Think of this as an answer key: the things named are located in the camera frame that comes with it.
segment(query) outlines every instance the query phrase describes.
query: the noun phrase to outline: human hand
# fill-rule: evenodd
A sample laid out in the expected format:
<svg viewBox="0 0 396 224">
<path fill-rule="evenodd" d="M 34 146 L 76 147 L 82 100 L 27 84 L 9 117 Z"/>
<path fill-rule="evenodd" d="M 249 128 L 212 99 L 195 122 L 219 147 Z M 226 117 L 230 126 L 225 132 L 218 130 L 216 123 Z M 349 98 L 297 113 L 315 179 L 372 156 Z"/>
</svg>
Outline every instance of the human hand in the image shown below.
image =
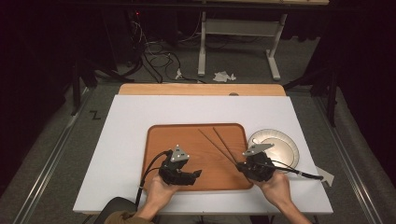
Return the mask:
<svg viewBox="0 0 396 224">
<path fill-rule="evenodd" d="M 250 181 L 262 190 L 268 202 L 276 206 L 290 223 L 311 223 L 291 200 L 290 182 L 286 175 L 275 171 L 268 181 Z"/>
<path fill-rule="evenodd" d="M 159 174 L 156 174 L 149 184 L 148 197 L 145 205 L 139 209 L 135 217 L 152 220 L 158 211 L 163 209 L 172 199 L 172 196 L 180 189 L 178 185 L 167 185 Z"/>
<path fill-rule="evenodd" d="M 258 182 L 252 179 L 250 181 L 262 190 L 265 198 L 274 206 L 279 208 L 284 204 L 292 203 L 289 179 L 283 173 L 275 171 L 268 181 Z"/>
<path fill-rule="evenodd" d="M 172 196 L 180 189 L 179 185 L 167 185 L 160 175 L 156 174 L 148 187 L 146 204 L 156 206 L 158 210 L 164 208 Z"/>
</svg>

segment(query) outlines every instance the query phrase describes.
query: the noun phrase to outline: person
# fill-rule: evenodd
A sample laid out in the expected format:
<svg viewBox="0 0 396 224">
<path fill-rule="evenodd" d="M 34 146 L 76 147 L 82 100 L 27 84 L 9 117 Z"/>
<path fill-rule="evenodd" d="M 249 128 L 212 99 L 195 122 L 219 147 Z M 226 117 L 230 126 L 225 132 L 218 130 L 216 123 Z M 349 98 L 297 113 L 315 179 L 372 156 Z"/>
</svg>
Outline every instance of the person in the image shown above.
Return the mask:
<svg viewBox="0 0 396 224">
<path fill-rule="evenodd" d="M 311 223 L 291 200 L 290 183 L 286 175 L 275 171 L 273 177 L 268 181 L 250 181 L 262 190 L 268 202 L 279 209 L 291 224 Z M 152 224 L 151 220 L 170 202 L 172 196 L 179 189 L 180 186 L 165 184 L 161 177 L 156 174 L 148 187 L 146 202 L 137 212 L 115 212 L 106 219 L 105 224 Z"/>
</svg>

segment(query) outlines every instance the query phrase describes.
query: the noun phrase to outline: white plate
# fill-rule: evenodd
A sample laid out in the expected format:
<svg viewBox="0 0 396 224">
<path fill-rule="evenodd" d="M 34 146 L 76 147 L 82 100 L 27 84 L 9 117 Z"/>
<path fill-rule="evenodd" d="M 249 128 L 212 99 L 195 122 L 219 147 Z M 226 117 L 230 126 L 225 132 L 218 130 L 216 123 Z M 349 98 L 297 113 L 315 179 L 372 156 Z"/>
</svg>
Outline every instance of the white plate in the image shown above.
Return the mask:
<svg viewBox="0 0 396 224">
<path fill-rule="evenodd" d="M 273 147 L 265 149 L 265 153 L 267 157 L 271 158 L 275 166 L 285 168 L 288 168 L 288 166 L 295 168 L 297 166 L 300 159 L 298 148 L 286 134 L 273 129 L 260 130 L 250 136 L 247 146 L 251 147 L 256 144 L 274 144 Z"/>
</svg>

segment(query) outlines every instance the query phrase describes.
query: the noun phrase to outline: wooden board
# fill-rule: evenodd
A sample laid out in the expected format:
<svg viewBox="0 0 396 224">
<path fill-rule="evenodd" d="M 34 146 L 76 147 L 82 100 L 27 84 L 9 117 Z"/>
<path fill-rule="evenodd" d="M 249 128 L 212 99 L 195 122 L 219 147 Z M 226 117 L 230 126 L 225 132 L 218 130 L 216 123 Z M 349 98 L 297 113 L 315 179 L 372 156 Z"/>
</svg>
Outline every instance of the wooden board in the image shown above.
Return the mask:
<svg viewBox="0 0 396 224">
<path fill-rule="evenodd" d="M 181 170 L 189 173 L 202 170 L 201 176 L 197 178 L 193 186 L 184 186 L 181 190 L 250 189 L 252 184 L 200 130 L 224 153 L 230 155 L 228 148 L 237 161 L 245 160 L 242 152 L 247 149 L 248 144 L 245 130 L 239 124 L 155 125 L 148 130 L 143 173 L 156 155 L 179 145 L 190 155 L 189 161 Z M 215 131 L 219 133 L 227 148 Z M 165 156 L 160 157 L 152 168 L 160 167 L 164 160 Z M 152 171 L 148 175 L 145 189 L 156 173 L 158 172 Z"/>
<path fill-rule="evenodd" d="M 286 96 L 279 84 L 127 83 L 119 95 L 265 95 Z"/>
</svg>

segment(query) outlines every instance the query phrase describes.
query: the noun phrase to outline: white table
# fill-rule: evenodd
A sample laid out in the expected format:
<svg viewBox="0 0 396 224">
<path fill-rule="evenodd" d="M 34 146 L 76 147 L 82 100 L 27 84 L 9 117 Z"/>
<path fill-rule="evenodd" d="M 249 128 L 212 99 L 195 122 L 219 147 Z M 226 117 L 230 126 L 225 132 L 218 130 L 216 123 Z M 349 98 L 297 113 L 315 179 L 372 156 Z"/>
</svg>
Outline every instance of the white table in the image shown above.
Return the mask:
<svg viewBox="0 0 396 224">
<path fill-rule="evenodd" d="M 290 98 L 287 96 L 116 95 L 73 210 L 99 213 L 114 197 L 134 202 L 147 131 L 155 124 L 239 123 L 246 138 L 262 129 L 291 137 L 300 151 L 296 169 L 317 175 Z M 330 214 L 318 180 L 290 176 L 292 199 L 303 213 Z M 141 204 L 146 194 L 143 193 Z M 161 214 L 273 214 L 256 187 L 248 190 L 177 192 Z"/>
</svg>

